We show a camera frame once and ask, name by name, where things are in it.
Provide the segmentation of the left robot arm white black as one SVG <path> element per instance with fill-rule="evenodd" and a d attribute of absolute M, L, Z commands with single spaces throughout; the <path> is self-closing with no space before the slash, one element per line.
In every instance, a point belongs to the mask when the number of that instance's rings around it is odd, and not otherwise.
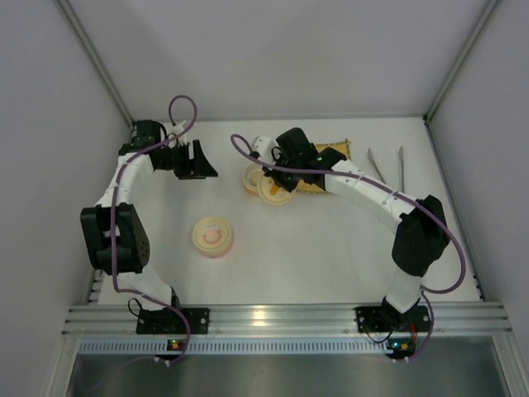
<path fill-rule="evenodd" d="M 150 264 L 150 240 L 133 198 L 155 172 L 170 172 L 177 179 L 218 175 L 200 141 L 183 141 L 192 127 L 192 122 L 171 127 L 155 120 L 137 122 L 131 141 L 118 151 L 117 167 L 103 196 L 80 213 L 92 267 L 111 278 L 116 293 L 136 300 L 141 312 L 149 315 L 184 318 L 174 288 Z"/>

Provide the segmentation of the pink bowl white inside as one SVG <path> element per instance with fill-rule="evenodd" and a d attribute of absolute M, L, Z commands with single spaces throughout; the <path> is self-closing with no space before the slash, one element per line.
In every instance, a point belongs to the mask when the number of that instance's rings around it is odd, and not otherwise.
<path fill-rule="evenodd" d="M 203 256 L 220 258 L 231 249 L 233 235 L 223 230 L 210 230 L 194 236 L 193 242 Z"/>

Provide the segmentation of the metal tongs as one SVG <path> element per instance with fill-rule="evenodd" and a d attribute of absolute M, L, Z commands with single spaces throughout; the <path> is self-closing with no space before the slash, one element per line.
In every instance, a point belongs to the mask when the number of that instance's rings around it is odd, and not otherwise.
<path fill-rule="evenodd" d="M 393 156 L 390 156 L 388 160 L 384 160 L 382 163 L 383 167 L 380 167 L 379 161 L 370 147 L 366 151 L 366 156 L 373 172 L 382 183 L 388 183 L 387 171 L 389 170 L 392 176 L 397 177 L 398 191 L 403 194 L 407 192 L 404 146 L 400 146 Z"/>

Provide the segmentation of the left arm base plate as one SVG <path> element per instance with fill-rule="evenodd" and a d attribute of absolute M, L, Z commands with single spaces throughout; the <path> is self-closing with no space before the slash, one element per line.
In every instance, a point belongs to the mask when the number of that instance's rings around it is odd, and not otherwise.
<path fill-rule="evenodd" d="M 208 308 L 182 308 L 181 314 L 188 321 L 191 334 L 208 334 Z M 141 309 L 136 323 L 136 333 L 140 335 L 185 334 L 187 328 L 174 311 L 170 309 L 144 310 Z"/>

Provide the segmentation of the cream lid with orange handle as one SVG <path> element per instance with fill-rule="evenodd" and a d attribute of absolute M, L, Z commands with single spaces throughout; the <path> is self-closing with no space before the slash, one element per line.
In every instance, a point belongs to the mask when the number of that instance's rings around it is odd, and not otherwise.
<path fill-rule="evenodd" d="M 265 203 L 270 205 L 285 205 L 293 199 L 293 193 L 279 187 L 272 178 L 266 176 L 259 179 L 257 193 Z"/>

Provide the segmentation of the cream lid with pink handle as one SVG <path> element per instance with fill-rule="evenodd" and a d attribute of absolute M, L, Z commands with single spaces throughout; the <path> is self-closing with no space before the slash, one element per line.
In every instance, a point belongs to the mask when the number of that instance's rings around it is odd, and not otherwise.
<path fill-rule="evenodd" d="M 222 217 L 206 217 L 199 220 L 192 231 L 197 249 L 205 256 L 225 255 L 233 243 L 231 224 Z"/>

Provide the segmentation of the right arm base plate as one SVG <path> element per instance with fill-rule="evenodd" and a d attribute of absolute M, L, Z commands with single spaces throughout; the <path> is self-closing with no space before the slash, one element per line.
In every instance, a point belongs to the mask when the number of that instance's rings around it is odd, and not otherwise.
<path fill-rule="evenodd" d="M 408 332 L 412 324 L 417 332 L 430 330 L 431 318 L 426 306 L 416 305 L 400 313 L 388 305 L 359 306 L 355 309 L 360 333 Z"/>

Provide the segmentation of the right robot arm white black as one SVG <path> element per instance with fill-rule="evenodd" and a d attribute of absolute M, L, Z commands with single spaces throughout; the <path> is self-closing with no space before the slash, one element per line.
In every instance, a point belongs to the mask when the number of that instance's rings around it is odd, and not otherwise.
<path fill-rule="evenodd" d="M 288 191 L 299 182 L 351 201 L 374 216 L 394 235 L 391 257 L 397 269 L 381 303 L 379 319 L 397 329 L 419 300 L 422 278 L 450 242 L 442 229 L 446 218 L 434 196 L 400 199 L 387 185 L 365 176 L 346 155 L 327 147 L 319 151 L 298 127 L 281 134 L 270 149 L 273 164 L 303 172 L 271 170 L 280 187 Z"/>

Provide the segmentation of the orange bowl white inside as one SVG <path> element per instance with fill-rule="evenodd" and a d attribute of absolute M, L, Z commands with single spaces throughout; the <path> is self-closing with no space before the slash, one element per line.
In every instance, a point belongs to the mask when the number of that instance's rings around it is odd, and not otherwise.
<path fill-rule="evenodd" d="M 242 184 L 244 190 L 251 195 L 258 194 L 257 185 L 260 178 L 264 175 L 264 171 L 257 164 L 248 164 L 242 172 Z"/>

